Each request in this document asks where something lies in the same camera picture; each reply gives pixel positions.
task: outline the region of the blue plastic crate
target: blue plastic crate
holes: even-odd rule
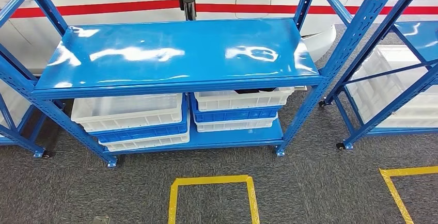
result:
[[[220,122],[276,117],[277,111],[282,107],[280,105],[259,108],[199,111],[198,102],[196,101],[195,96],[192,93],[190,93],[190,104],[193,118],[196,122]]]
[[[97,131],[90,132],[90,135],[96,136],[100,142],[114,142],[155,136],[183,134],[187,132],[187,108],[187,99],[184,95],[181,103],[182,121],[179,123],[134,127],[119,130]]]

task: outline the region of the lower shelf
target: lower shelf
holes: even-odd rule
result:
[[[105,149],[104,153],[117,155],[191,149],[279,145],[283,142],[282,138],[283,132],[278,119],[274,120],[272,127],[266,127],[262,129],[230,130],[204,133],[199,133],[196,131],[196,124],[192,119],[190,124],[190,141],[187,143],[115,152],[110,152]]]
[[[411,135],[411,134],[428,134],[438,133],[436,127],[375,127],[367,136],[378,135]]]

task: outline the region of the white vehicle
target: white vehicle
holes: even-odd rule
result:
[[[4,6],[9,0],[0,0]],[[69,25],[79,24],[106,24],[106,23],[133,23],[184,20],[184,13],[178,8],[141,10],[141,6],[148,1],[159,0],[52,0],[58,7]],[[196,3],[207,7],[207,10],[198,9],[197,19],[247,19],[247,18],[274,18],[293,16],[293,7],[299,0],[196,0]],[[289,14],[254,13],[256,5],[272,5],[288,9]],[[330,6],[326,0],[313,0],[312,6]],[[20,18],[11,18],[0,29],[0,43],[5,46],[21,63],[34,74],[41,74],[47,61],[60,41],[59,34],[53,29],[46,17],[35,15],[38,11],[34,0],[26,0],[20,12]],[[330,48],[336,37],[334,28],[335,15],[309,14],[305,20],[301,35],[314,60],[318,60]]]

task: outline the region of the white crate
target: white crate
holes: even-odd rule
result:
[[[391,115],[377,127],[438,127],[437,117],[397,117]]]
[[[278,114],[273,118],[245,119],[245,120],[232,120],[232,121],[221,121],[221,122],[195,122],[195,123],[198,132],[248,130],[248,129],[260,129],[263,127],[271,127],[272,122],[277,118],[278,118]]]
[[[418,64],[405,45],[378,45],[352,79]],[[368,122],[427,72],[425,67],[367,79],[346,85],[359,114]],[[378,127],[437,127],[438,86],[418,94]]]
[[[177,123],[182,93],[75,99],[71,120],[87,132]]]
[[[199,111],[253,108],[285,105],[288,96],[294,92],[293,87],[278,87],[271,92],[238,94],[229,91],[195,92]]]
[[[174,145],[174,144],[186,143],[189,141],[190,141],[190,112],[187,114],[187,132],[184,134],[164,135],[164,136],[156,136],[156,137],[148,137],[148,138],[140,138],[140,139],[132,139],[132,140],[105,142],[105,143],[99,142],[99,144],[106,146],[108,150],[114,152],[114,151],[122,151],[122,150]]]
[[[18,92],[0,80],[0,93],[5,101],[6,107],[14,121],[15,126],[20,125],[23,120],[24,114],[30,107],[30,102],[21,96]],[[0,124],[10,128],[2,113],[0,113]]]

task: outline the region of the yellow floor marking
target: yellow floor marking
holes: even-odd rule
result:
[[[406,224],[414,224],[411,216],[408,213],[408,210],[406,209],[406,206],[404,206],[404,203],[397,192],[397,189],[393,181],[391,180],[391,177],[438,173],[438,166],[386,169],[386,170],[379,169],[379,171],[383,177],[383,180],[385,180],[386,186],[388,186],[389,192],[391,192],[391,195],[393,196],[394,201],[396,202],[397,207],[400,210],[404,221],[406,222]]]
[[[248,189],[249,209],[253,224],[260,224],[259,212],[257,209],[256,190],[254,189],[253,178],[248,175],[198,177],[198,178],[176,178],[170,187],[169,200],[169,224],[175,224],[177,215],[178,186],[195,184],[225,184],[225,183],[246,183]]]

